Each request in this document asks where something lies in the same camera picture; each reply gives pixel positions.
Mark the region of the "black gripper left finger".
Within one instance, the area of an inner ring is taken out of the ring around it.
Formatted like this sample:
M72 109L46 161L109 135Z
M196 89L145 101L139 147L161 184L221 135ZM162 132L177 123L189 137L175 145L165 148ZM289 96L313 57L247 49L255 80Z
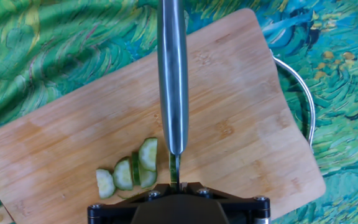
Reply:
M119 219L129 219L143 203L174 194L176 189L170 184L157 184L152 190L137 194L115 204L96 203L88 207L88 224L107 224Z

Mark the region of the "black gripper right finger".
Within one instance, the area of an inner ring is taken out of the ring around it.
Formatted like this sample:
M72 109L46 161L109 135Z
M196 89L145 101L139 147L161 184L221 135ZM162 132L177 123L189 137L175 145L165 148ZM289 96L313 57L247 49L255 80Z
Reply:
M199 182L182 183L181 193L190 198L184 211L195 223L229 223L230 215L239 215L242 223L270 223L270 199L267 197L241 198Z

